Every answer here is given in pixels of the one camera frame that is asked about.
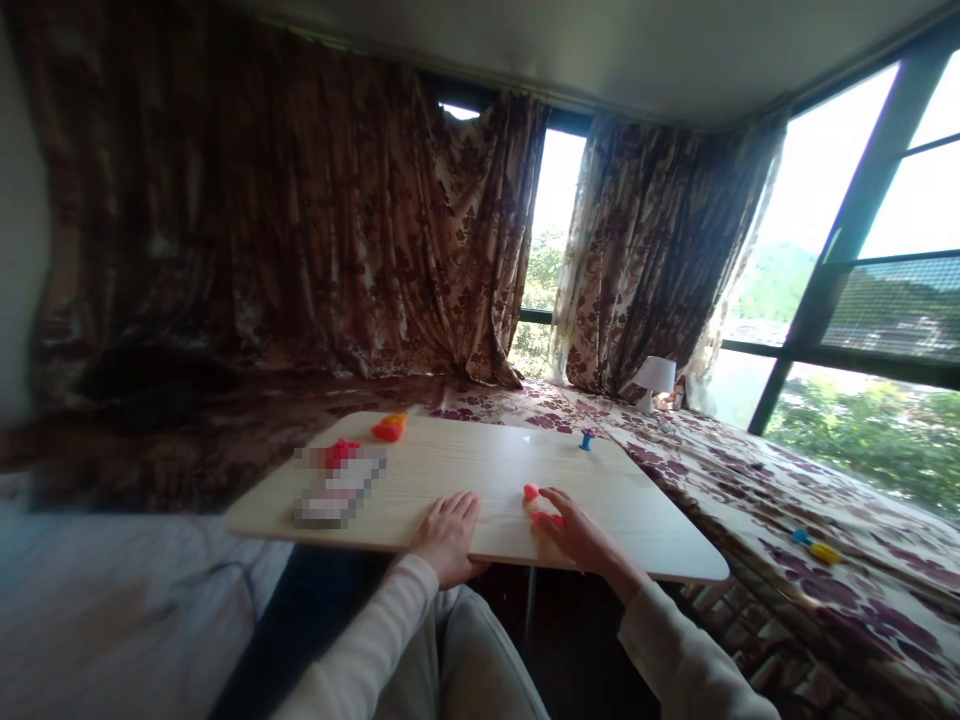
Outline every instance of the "sky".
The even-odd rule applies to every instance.
[[[791,243],[819,255],[890,91],[891,66],[794,118],[758,242]],[[456,117],[476,113],[447,106]],[[954,53],[911,147],[960,132],[960,51]],[[585,139],[547,131],[533,235],[560,230],[565,243]],[[960,142],[905,158],[861,257],[960,247]]]

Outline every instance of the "white sleeve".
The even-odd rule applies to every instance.
[[[380,692],[437,590],[437,575],[423,558],[402,558],[330,650],[310,665],[274,717],[373,717]]]
[[[641,585],[618,637],[660,700],[664,720],[780,717],[753,691],[733,660],[654,582]]]

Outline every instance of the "dark pants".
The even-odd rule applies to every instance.
[[[298,545],[210,717],[270,717],[310,663],[333,644],[392,560]]]

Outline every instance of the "orange toy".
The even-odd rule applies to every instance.
[[[387,415],[373,428],[374,436],[385,440],[386,442],[396,442],[403,435],[403,429],[407,426],[407,414]]]

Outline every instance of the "gray pants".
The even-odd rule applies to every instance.
[[[376,720],[547,717],[500,621],[466,585],[437,595],[374,713]]]

